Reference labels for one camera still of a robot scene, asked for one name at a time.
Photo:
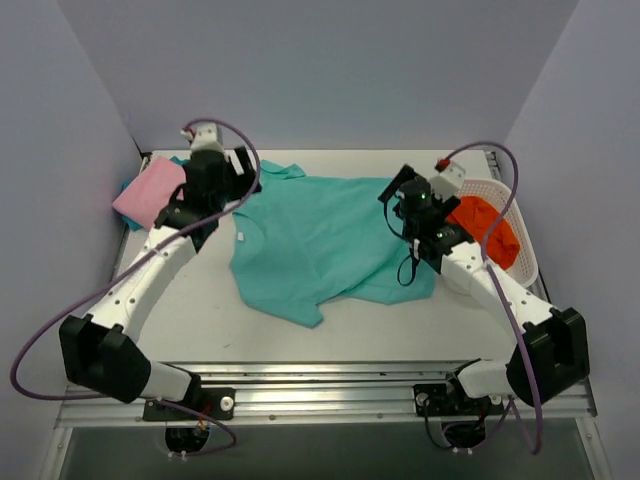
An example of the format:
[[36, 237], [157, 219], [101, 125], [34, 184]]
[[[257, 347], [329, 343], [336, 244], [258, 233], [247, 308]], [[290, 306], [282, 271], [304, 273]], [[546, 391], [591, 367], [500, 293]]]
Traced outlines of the teal t-shirt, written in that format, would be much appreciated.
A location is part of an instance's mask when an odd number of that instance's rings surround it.
[[311, 176], [292, 164], [261, 163], [261, 191], [233, 214], [230, 269], [248, 307], [314, 328], [322, 304], [350, 297], [394, 305], [430, 297], [436, 274], [415, 274], [378, 197], [381, 177]]

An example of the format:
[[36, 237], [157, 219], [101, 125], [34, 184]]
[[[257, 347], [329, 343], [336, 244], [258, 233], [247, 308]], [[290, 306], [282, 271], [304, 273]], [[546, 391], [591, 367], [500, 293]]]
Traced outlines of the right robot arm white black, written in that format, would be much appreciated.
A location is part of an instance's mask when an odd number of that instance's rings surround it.
[[535, 296], [483, 254], [469, 232], [448, 221], [461, 203], [464, 177], [455, 163], [441, 162], [432, 179], [404, 165], [378, 197], [383, 212], [401, 220], [396, 235], [412, 264], [425, 263], [461, 288], [515, 340], [507, 360], [459, 367], [443, 390], [445, 403], [459, 413], [488, 396], [544, 404], [589, 376], [586, 321], [573, 308], [560, 310]]

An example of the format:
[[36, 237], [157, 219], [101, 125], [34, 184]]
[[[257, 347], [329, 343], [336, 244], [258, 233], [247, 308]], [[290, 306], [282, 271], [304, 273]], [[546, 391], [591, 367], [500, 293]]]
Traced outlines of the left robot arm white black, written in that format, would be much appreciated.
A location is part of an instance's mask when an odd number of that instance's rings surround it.
[[71, 383], [123, 403], [159, 398], [179, 419], [209, 404], [199, 375], [150, 360], [137, 342], [166, 288], [218, 228], [225, 207], [260, 192], [258, 158], [244, 147], [234, 153], [236, 164], [216, 147], [194, 149], [182, 166], [184, 181], [160, 209], [125, 277], [83, 317], [62, 322], [59, 339]]

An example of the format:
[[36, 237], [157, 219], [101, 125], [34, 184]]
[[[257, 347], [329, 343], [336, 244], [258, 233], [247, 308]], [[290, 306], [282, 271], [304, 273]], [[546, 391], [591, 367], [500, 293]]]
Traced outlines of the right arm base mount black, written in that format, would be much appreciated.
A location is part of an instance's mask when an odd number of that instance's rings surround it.
[[415, 412], [421, 417], [496, 416], [505, 410], [502, 402], [494, 403], [488, 396], [469, 398], [446, 382], [415, 384], [412, 390]]

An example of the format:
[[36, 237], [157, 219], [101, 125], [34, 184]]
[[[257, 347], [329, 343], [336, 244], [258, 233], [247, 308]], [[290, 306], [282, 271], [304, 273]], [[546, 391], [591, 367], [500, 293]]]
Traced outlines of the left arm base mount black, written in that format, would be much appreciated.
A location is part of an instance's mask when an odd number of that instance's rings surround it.
[[194, 399], [182, 401], [149, 399], [145, 401], [142, 420], [146, 422], [178, 422], [208, 416], [214, 420], [234, 417], [236, 390], [231, 387], [205, 387]]

